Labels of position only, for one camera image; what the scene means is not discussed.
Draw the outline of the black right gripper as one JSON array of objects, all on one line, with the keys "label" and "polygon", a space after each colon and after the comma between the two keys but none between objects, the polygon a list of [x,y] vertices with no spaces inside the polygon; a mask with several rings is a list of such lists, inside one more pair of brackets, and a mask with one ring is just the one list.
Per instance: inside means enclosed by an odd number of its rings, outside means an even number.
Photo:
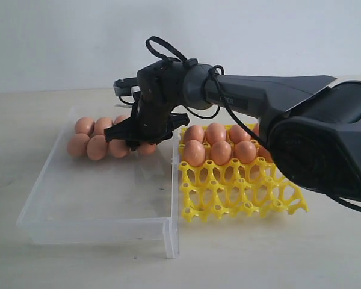
[{"label": "black right gripper", "polygon": [[142,92],[133,93],[131,119],[104,129],[106,142],[126,140],[131,151],[136,151],[143,143],[159,144],[171,139],[173,131],[190,123],[186,113],[174,113],[176,101],[173,99],[146,98]]}]

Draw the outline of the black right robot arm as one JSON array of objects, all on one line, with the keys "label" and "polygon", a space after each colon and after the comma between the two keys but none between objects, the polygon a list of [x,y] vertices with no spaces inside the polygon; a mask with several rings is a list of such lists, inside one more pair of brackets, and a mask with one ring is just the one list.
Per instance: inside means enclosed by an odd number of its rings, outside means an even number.
[{"label": "black right robot arm", "polygon": [[258,142],[294,184],[361,202],[361,78],[231,76],[195,59],[157,61],[115,82],[116,95],[139,87],[130,118],[105,130],[135,148],[160,143],[189,122],[174,108],[224,107],[257,118]]}]

